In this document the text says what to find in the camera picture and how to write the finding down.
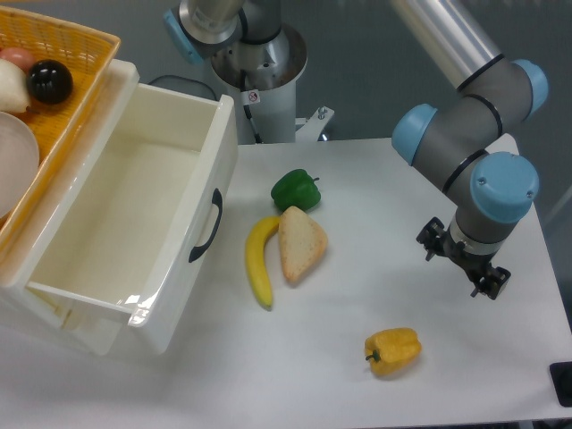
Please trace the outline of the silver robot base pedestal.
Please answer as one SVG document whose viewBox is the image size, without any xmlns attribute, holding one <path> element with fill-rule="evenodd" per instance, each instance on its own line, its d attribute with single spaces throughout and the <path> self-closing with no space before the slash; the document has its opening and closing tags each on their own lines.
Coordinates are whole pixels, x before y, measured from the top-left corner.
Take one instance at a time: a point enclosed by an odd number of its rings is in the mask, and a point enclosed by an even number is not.
<svg viewBox="0 0 572 429">
<path fill-rule="evenodd" d="M 234 99 L 238 142 L 292 142 L 296 132 L 296 83 L 307 65 L 301 35 L 283 24 L 261 45 L 236 42 L 211 58 L 213 71 Z"/>
</svg>

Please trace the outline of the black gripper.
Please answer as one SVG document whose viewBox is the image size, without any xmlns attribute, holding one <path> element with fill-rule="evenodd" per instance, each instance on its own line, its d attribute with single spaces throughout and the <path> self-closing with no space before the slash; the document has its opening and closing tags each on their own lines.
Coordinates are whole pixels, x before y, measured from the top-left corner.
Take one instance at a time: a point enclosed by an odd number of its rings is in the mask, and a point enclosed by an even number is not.
<svg viewBox="0 0 572 429">
<path fill-rule="evenodd" d="M 423 246 L 426 261 L 435 256 L 446 256 L 462 268 L 474 284 L 472 298 L 482 294 L 496 299 L 510 279 L 509 270 L 491 264 L 501 242 L 482 243 L 471 239 L 456 223 L 451 223 L 445 231 L 442 221 L 433 217 L 417 234 L 416 242 Z"/>
</svg>

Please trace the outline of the silver and grey robot arm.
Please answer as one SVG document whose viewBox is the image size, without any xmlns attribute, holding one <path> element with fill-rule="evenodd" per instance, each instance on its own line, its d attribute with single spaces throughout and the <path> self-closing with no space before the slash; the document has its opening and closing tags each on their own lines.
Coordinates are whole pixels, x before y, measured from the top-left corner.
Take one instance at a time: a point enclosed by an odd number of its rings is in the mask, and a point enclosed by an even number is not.
<svg viewBox="0 0 572 429">
<path fill-rule="evenodd" d="M 543 70 L 507 60 L 455 1 L 395 1 L 392 8 L 460 94 L 448 111 L 422 104 L 391 134 L 397 153 L 456 205 L 449 225 L 432 219 L 417 235 L 429 257 L 459 266 L 475 294 L 497 298 L 509 271 L 492 258 L 531 208 L 539 188 L 532 164 L 488 147 L 545 102 Z M 234 98 L 240 141 L 290 143 L 318 136 L 299 123 L 295 81 L 307 64 L 303 38 L 276 1 L 182 1 L 164 13 L 181 56 L 211 63 Z"/>
</svg>

